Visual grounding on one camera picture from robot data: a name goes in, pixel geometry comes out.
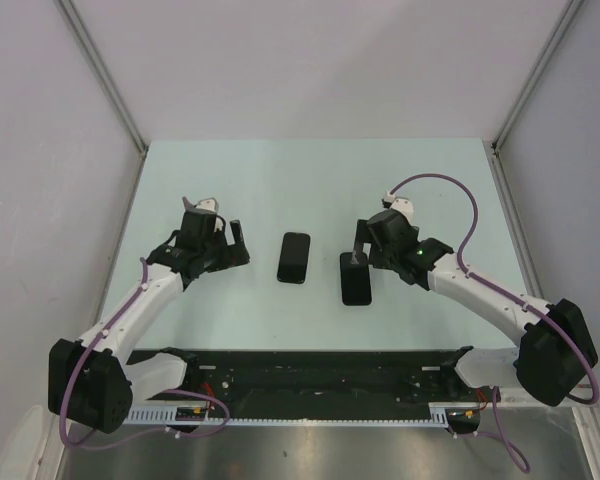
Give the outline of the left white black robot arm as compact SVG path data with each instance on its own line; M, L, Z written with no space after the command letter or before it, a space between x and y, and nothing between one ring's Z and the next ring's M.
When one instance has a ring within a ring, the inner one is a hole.
M141 276L116 309L78 339L58 340L48 363L48 408L65 433L69 421L112 433L134 402L170 391L194 397L201 376L174 348L134 365L129 359L159 314L206 273L250 261L239 221L226 221L210 202L183 214L181 225L141 261Z

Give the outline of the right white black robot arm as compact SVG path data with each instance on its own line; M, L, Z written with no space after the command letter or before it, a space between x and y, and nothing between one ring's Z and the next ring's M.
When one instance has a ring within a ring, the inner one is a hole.
M464 347L441 376L443 393L464 401L478 387L520 387L557 406L598 362L582 310L562 299L550 303L504 287L463 266L443 242L420 240L407 217L384 210L356 224L350 264L389 270L409 285L451 299L486 320L512 342L504 349Z

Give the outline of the blue phone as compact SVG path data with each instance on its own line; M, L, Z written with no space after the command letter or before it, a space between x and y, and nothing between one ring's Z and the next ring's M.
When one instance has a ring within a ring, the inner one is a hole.
M341 299L345 306L368 306L372 302L367 255L343 252L339 257Z

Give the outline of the black cased phone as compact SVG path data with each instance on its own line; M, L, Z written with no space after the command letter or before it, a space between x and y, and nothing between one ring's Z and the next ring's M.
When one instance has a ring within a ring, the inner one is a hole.
M277 280L287 284L303 284L306 279L310 236L300 232L286 232L282 239Z

